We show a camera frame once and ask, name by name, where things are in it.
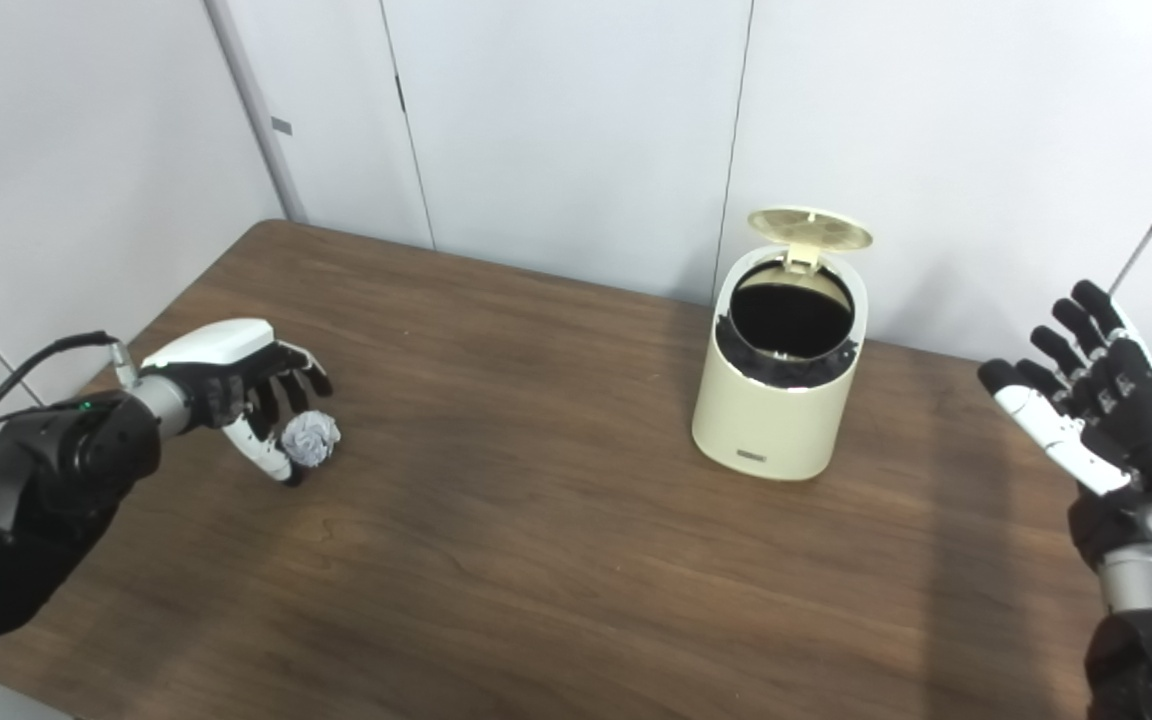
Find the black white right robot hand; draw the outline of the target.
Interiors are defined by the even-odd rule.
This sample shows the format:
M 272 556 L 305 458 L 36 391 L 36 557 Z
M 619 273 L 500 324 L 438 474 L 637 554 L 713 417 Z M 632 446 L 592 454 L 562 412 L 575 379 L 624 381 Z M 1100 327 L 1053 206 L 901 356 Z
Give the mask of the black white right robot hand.
M 1032 343 L 1048 364 L 986 361 L 978 379 L 1005 414 L 1076 482 L 1071 541 L 1085 564 L 1152 543 L 1152 355 L 1091 281 L 1052 306 Z

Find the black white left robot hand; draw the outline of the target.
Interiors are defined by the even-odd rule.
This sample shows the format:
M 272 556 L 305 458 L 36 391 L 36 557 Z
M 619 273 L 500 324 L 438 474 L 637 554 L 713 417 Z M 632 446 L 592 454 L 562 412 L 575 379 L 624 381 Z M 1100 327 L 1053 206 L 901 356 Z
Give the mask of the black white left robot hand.
M 220 430 L 266 477 L 297 487 L 306 467 L 276 433 L 275 386 L 293 414 L 310 409 L 306 392 L 334 392 L 314 354 L 279 340 L 264 319 L 237 318 L 204 325 L 147 356 L 131 392 L 156 414 L 162 437 Z

